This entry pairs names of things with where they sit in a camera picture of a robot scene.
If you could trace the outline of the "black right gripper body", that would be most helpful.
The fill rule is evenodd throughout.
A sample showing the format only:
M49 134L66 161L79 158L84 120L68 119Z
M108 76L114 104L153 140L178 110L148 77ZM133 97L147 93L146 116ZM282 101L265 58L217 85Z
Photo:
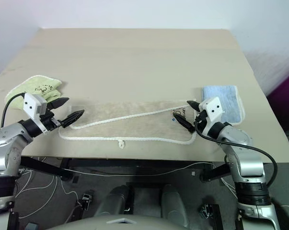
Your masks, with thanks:
M208 117L208 114L206 110L202 110L196 115L194 125L195 126L200 125L202 127L205 127L207 125L207 117Z

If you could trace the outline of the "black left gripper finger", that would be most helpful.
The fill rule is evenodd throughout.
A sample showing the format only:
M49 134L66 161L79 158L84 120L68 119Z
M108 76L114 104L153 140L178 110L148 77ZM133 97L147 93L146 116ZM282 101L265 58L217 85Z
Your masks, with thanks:
M75 123L84 113L85 110L78 110L68 115L64 120L60 121L61 127L68 127Z
M64 105L69 100L68 97L57 98L51 102L49 102L49 109L57 109Z

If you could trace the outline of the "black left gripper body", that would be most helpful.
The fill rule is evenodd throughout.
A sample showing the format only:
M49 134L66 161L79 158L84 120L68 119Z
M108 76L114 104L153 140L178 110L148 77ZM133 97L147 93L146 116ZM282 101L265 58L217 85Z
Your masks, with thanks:
M44 115L40 115L40 121L47 129L47 131L53 131L62 126L62 122L60 120L55 119L54 113L51 112L49 109L46 109Z

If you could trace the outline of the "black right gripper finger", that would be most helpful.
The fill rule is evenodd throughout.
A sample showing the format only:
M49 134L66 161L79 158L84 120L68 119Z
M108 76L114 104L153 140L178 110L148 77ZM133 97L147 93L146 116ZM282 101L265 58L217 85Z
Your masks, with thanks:
M200 111L200 109L199 109L200 103L198 103L198 102L196 102L196 101L191 101L191 100L186 101L186 102L187 102L194 110Z
M190 122L188 122L184 116L175 112L173 112L173 116L180 125L188 130L189 133L195 132L195 127Z

